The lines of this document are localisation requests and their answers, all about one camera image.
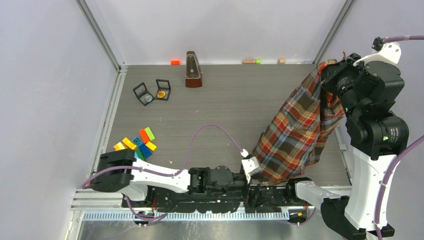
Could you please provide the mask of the plaid flannel shirt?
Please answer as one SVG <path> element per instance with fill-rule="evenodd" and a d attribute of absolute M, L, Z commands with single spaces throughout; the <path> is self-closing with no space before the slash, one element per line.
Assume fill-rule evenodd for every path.
<path fill-rule="evenodd" d="M 252 150 L 261 168 L 252 179 L 278 185 L 320 161 L 329 135 L 345 116 L 340 99 L 322 88 L 324 69 L 336 63 L 321 62 L 282 104 Z"/>

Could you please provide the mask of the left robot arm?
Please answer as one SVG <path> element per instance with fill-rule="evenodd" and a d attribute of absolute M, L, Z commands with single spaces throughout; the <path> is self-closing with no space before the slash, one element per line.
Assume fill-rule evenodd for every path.
<path fill-rule="evenodd" d="M 87 187 L 97 192 L 121 193 L 141 207 L 148 207 L 153 202 L 149 187 L 183 196 L 218 194 L 228 197 L 231 193 L 245 191 L 252 176 L 262 170 L 256 157 L 246 150 L 241 154 L 244 157 L 241 170 L 235 173 L 223 165 L 182 170 L 158 166 L 135 157 L 131 149 L 107 152 L 100 156 L 97 172 L 88 180 Z"/>

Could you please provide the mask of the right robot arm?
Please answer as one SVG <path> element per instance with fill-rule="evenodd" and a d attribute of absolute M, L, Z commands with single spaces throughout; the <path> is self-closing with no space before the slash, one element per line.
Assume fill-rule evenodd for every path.
<path fill-rule="evenodd" d="M 351 193 L 332 193 L 313 181 L 292 180 L 285 198 L 291 205 L 312 204 L 328 228 L 347 240 L 367 234 L 392 237 L 387 208 L 395 158 L 406 149 L 409 127 L 391 107 L 405 82 L 396 64 L 400 50 L 361 57 L 352 53 L 322 72 L 323 88 L 341 101 L 355 159 Z"/>

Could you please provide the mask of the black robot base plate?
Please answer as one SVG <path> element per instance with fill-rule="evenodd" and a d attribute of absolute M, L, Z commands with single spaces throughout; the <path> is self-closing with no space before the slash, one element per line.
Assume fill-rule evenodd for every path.
<path fill-rule="evenodd" d="M 149 186 L 147 197 L 131 200 L 135 208 L 149 208 L 160 213 L 234 213 L 244 207 L 246 213 L 276 213 L 282 207 L 298 207 L 304 211 L 310 203 L 296 198 L 284 186 L 250 186 L 233 192 L 175 193 L 160 187 Z"/>

